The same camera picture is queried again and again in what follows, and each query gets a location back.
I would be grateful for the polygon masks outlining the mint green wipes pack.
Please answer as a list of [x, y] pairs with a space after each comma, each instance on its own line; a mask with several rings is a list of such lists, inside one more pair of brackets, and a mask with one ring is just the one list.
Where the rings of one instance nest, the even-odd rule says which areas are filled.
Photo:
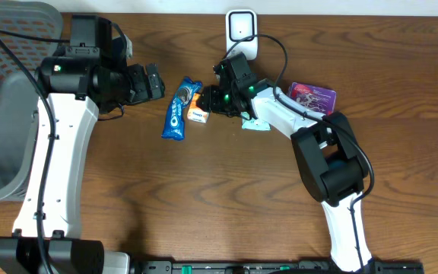
[[240, 114], [242, 118], [242, 129], [254, 130], [254, 131], [270, 131], [270, 125], [260, 119], [252, 118], [247, 112]]

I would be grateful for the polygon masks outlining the orange tissue packet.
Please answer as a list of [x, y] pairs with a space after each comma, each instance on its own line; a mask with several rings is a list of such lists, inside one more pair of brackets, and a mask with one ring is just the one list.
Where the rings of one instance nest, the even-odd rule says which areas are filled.
[[187, 112], [187, 119], [198, 123], [206, 123], [208, 121], [208, 117], [210, 113], [205, 112], [204, 110], [202, 110], [200, 107], [197, 106], [197, 101], [199, 98], [200, 98], [200, 94], [195, 93], [189, 105], [189, 110]]

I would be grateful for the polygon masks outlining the blue Oreo cookie pack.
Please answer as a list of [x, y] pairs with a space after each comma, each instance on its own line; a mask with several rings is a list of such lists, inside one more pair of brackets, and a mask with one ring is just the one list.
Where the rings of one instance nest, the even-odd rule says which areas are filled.
[[161, 137], [182, 141], [185, 138], [185, 121], [183, 118], [184, 109], [190, 105], [195, 93], [202, 88], [200, 81], [193, 81], [185, 77], [177, 88], [167, 108], [166, 119]]

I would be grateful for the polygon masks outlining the red purple pad pack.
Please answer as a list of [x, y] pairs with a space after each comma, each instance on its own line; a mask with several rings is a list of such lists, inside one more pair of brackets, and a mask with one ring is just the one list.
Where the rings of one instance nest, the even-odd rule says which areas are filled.
[[328, 88], [294, 82], [289, 87], [287, 96], [298, 104], [325, 115], [335, 111], [337, 94]]

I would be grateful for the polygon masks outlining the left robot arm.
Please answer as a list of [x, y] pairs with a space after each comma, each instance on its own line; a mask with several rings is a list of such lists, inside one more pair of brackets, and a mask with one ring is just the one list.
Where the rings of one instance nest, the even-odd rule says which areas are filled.
[[81, 239], [81, 184], [98, 116], [164, 96], [157, 65], [97, 57], [45, 58], [30, 181], [12, 234], [0, 236], [6, 273], [138, 273], [126, 252]]

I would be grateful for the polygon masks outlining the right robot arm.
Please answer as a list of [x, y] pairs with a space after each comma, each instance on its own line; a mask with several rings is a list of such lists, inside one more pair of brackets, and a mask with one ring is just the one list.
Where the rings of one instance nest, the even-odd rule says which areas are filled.
[[266, 80], [243, 89], [237, 85], [206, 87], [198, 107], [225, 116], [247, 113], [287, 136], [302, 183], [325, 213], [332, 261], [343, 272], [367, 270], [372, 255], [360, 209], [369, 192], [363, 181], [373, 169], [346, 117], [308, 110]]

